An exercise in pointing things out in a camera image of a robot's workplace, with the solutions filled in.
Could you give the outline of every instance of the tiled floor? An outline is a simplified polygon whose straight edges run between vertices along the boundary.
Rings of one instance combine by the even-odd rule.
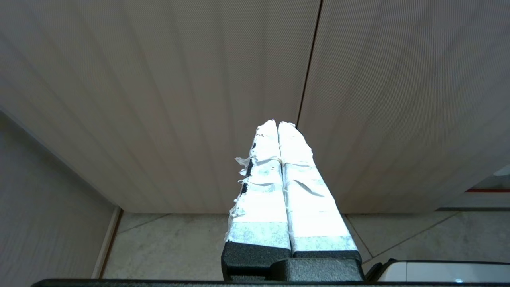
[[[377,262],[510,262],[510,212],[345,217],[367,271]],[[222,280],[227,215],[124,213],[104,278]]]

